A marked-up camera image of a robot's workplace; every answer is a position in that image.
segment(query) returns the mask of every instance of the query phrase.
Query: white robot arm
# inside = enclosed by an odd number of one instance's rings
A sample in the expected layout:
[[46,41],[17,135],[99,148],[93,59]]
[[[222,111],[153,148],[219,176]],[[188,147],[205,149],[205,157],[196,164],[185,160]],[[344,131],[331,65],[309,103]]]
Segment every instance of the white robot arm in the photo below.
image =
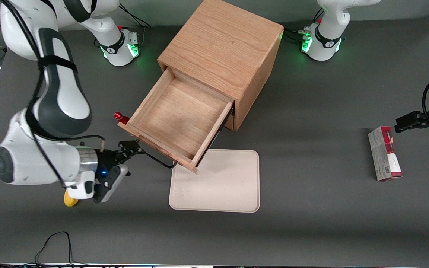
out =
[[317,0],[324,9],[322,22],[304,27],[302,51],[316,61],[326,61],[339,50],[341,36],[350,22],[349,7],[370,6],[381,0]]
[[[42,94],[35,94],[12,117],[0,144],[0,179],[4,182],[37,185],[60,181],[72,198],[92,198],[95,193],[95,202],[105,202],[128,173],[123,165],[127,154],[65,143],[89,128],[92,114],[69,47],[58,32],[60,26],[85,26],[102,45],[108,61],[124,66],[138,56],[136,34],[117,28],[110,17],[91,18],[118,4],[118,0],[2,2],[1,30],[7,46],[26,59],[37,60],[45,80]],[[28,41],[21,19],[37,48]],[[96,178],[101,185],[95,185]]]

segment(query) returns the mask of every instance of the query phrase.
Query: wood grain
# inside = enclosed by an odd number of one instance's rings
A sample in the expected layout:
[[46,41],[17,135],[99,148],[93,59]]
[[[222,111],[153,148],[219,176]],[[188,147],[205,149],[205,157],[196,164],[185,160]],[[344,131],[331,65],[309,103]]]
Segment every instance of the wood grain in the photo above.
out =
[[237,131],[269,78],[283,30],[221,0],[204,0],[158,63],[234,99],[226,126]]
[[254,104],[257,96],[261,92],[262,88],[266,84],[267,79],[271,75],[272,68],[274,66],[274,61],[276,60],[277,51],[279,49],[279,44],[281,43],[282,34],[280,33],[277,41],[272,44],[272,47],[269,49],[269,53],[266,55],[265,59],[259,69],[256,72],[256,75],[252,77],[251,82],[249,83],[247,89],[245,90],[243,96],[236,101],[235,103],[235,119],[233,123],[233,130],[238,131],[241,126],[241,123],[244,121],[247,113]]
[[123,129],[196,173],[232,105],[232,99],[167,68]]

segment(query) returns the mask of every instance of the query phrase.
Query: gray table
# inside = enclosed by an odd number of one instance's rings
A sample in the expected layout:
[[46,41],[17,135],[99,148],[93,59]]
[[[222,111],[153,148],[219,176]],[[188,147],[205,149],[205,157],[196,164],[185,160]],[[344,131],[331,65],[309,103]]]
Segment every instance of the gray table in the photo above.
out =
[[[107,137],[109,149],[130,139],[113,113],[138,107],[162,73],[155,59],[178,30],[148,29],[141,58],[121,68],[92,46],[90,32],[64,33],[93,108],[87,133]],[[82,262],[429,267],[429,130],[395,135],[404,177],[386,183],[375,180],[366,139],[369,129],[420,108],[429,17],[352,22],[346,36],[325,63],[283,41],[240,131],[223,130],[213,144],[259,153],[258,212],[173,210],[170,170],[144,156],[128,162],[132,176],[101,205],[66,208],[59,184],[0,181],[0,262],[31,261],[47,236],[66,230]],[[35,63],[8,52],[0,141],[36,76]],[[65,238],[56,237],[41,260],[64,262],[66,250]]]

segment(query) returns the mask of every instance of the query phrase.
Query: open drawer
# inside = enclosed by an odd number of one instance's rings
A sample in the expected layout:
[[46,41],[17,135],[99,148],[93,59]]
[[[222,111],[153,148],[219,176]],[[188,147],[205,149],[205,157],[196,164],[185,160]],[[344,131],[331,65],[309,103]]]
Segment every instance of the open drawer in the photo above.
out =
[[119,126],[198,174],[198,163],[223,126],[234,100],[167,68],[137,111]]

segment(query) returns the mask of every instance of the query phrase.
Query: cabinet top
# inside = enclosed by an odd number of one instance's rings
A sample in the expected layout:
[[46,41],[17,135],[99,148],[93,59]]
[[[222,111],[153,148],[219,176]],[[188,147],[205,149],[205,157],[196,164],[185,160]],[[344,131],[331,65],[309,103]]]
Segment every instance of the cabinet top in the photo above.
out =
[[283,29],[221,0],[204,0],[158,61],[239,99]]

